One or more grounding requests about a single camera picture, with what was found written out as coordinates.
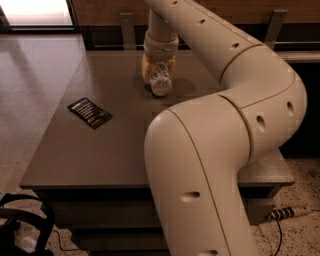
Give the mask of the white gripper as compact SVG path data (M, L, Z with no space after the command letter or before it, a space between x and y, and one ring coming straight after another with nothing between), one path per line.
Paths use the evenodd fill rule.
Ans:
M162 34L157 38L150 31L147 31L144 39L144 52L142 56L142 78L145 84L150 83L152 62L165 62L169 77L175 71L175 54L178 51L178 35L174 31Z

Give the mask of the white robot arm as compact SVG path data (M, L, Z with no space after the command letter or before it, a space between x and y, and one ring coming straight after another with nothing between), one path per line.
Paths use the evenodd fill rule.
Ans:
M258 256L239 170L299 128L307 94L268 46L193 0L145 0L150 32L178 33L222 91L154 118L145 165L171 256Z

